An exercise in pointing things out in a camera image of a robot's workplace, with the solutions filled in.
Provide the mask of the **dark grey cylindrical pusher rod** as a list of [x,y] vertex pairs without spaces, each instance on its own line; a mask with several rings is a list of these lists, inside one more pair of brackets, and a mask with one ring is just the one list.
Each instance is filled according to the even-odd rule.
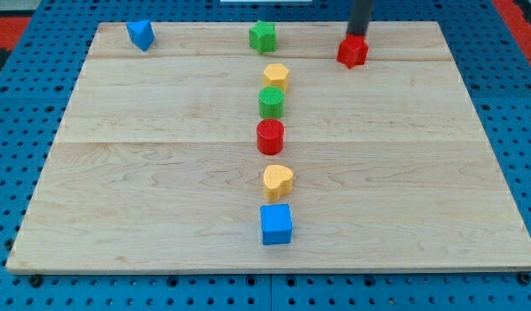
[[374,0],[353,0],[348,17],[346,34],[366,36]]

